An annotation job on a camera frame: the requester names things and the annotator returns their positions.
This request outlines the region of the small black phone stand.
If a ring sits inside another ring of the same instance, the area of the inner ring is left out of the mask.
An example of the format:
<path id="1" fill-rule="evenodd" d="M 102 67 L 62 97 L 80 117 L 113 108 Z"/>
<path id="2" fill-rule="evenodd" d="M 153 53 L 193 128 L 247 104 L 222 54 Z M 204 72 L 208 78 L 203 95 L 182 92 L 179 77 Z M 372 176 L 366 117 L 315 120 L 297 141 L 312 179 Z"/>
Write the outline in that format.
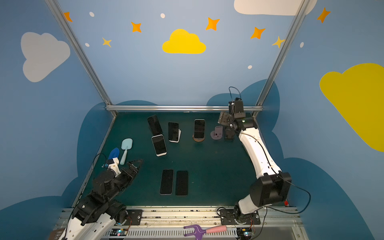
<path id="1" fill-rule="evenodd" d="M 226 140 L 232 141 L 235 139 L 236 131 L 234 129 L 232 129 L 230 127 L 226 127 L 224 130 L 224 133 L 225 133 L 225 139 Z"/>

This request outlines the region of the purple round phone stand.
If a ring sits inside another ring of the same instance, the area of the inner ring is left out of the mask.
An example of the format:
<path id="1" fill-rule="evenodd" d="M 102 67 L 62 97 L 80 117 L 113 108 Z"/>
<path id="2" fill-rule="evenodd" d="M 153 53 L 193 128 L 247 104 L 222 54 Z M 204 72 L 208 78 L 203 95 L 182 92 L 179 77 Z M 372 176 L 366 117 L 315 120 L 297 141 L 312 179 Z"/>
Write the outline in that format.
<path id="1" fill-rule="evenodd" d="M 223 126 L 216 126 L 210 136 L 213 140 L 220 140 L 223 137 Z"/>

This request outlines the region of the purple phone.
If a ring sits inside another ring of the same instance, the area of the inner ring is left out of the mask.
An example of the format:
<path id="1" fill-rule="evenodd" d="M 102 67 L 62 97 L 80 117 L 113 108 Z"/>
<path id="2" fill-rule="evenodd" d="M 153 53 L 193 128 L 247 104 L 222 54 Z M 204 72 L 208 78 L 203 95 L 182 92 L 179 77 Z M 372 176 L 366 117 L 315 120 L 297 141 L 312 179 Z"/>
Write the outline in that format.
<path id="1" fill-rule="evenodd" d="M 160 194 L 171 195 L 173 193 L 174 170 L 163 170 Z"/>

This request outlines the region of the white framed phone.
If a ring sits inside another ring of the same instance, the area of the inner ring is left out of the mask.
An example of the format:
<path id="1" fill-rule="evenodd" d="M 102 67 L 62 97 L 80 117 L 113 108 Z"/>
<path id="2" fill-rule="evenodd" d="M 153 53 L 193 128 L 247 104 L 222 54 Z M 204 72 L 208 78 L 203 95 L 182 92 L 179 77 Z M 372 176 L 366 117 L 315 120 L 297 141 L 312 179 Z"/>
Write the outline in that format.
<path id="1" fill-rule="evenodd" d="M 152 143 L 157 157 L 161 157 L 167 154 L 167 147 L 163 135 L 153 136 Z"/>

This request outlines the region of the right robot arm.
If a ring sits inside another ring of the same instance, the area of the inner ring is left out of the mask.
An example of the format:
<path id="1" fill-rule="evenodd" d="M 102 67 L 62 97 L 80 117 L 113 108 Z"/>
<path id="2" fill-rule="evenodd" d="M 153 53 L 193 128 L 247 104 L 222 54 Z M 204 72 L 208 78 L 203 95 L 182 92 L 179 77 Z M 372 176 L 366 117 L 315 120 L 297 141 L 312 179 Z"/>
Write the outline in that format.
<path id="1" fill-rule="evenodd" d="M 259 209 L 284 202 L 292 178 L 289 173 L 282 172 L 269 154 L 256 122 L 246 117 L 241 98 L 229 102 L 229 111 L 221 112 L 218 123 L 225 127 L 227 140 L 239 137 L 255 169 L 257 180 L 251 185 L 250 193 L 234 207 L 235 222 L 244 225 Z"/>

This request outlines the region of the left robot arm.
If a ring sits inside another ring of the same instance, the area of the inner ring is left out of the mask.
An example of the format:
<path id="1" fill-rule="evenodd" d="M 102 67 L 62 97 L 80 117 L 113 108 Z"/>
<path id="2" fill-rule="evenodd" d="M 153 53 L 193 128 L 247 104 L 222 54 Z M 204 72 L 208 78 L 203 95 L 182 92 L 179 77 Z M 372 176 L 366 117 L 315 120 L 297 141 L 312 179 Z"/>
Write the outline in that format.
<path id="1" fill-rule="evenodd" d="M 130 216 L 126 205 L 118 202 L 116 196 L 132 184 L 143 160 L 128 162 L 121 169 L 117 158 L 107 163 L 108 168 L 93 179 L 92 191 L 73 209 L 60 240 L 99 240 L 114 225 L 132 226 L 140 221 Z"/>

